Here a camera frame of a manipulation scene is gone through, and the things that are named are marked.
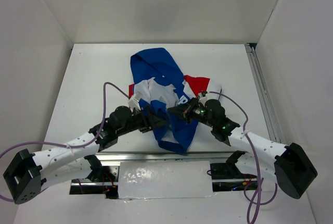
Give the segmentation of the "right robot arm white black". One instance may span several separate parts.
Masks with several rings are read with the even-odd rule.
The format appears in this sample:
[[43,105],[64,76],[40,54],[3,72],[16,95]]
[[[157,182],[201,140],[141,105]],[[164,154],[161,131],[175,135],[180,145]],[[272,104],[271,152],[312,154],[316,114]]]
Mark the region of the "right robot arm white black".
[[276,183],[288,196],[300,199],[318,175],[300,145],[276,143],[241,130],[238,123],[226,117],[225,109],[216,99],[202,104],[193,98],[188,103],[168,108],[168,112],[186,123],[196,120],[211,127],[218,141],[237,149],[233,162],[227,165],[232,178],[244,173],[256,175],[256,163],[259,163],[262,178]]

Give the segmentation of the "blue white red jacket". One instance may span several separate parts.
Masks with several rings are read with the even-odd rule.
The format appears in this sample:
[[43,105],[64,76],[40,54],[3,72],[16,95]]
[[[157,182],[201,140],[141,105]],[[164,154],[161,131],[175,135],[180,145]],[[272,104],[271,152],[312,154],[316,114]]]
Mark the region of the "blue white red jacket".
[[165,48],[142,50],[130,58],[134,83],[129,86],[129,95],[140,93],[141,108],[147,106],[164,119],[167,124],[153,130],[160,148],[184,154],[191,145],[198,122],[186,124],[168,113],[167,109],[185,104],[209,91],[208,98],[219,99],[222,86],[206,77],[184,75],[173,57]]

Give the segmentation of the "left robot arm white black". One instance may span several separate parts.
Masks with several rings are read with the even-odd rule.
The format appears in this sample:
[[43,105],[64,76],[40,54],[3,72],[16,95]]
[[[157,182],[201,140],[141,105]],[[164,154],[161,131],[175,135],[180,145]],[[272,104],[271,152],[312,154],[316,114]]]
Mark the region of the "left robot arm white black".
[[103,179],[110,171],[96,153],[115,145],[122,135],[136,130],[145,133],[168,124],[148,106],[143,110],[119,106],[102,123],[66,144],[34,153],[23,149],[3,174],[12,200],[17,205],[26,203],[52,185],[68,180]]

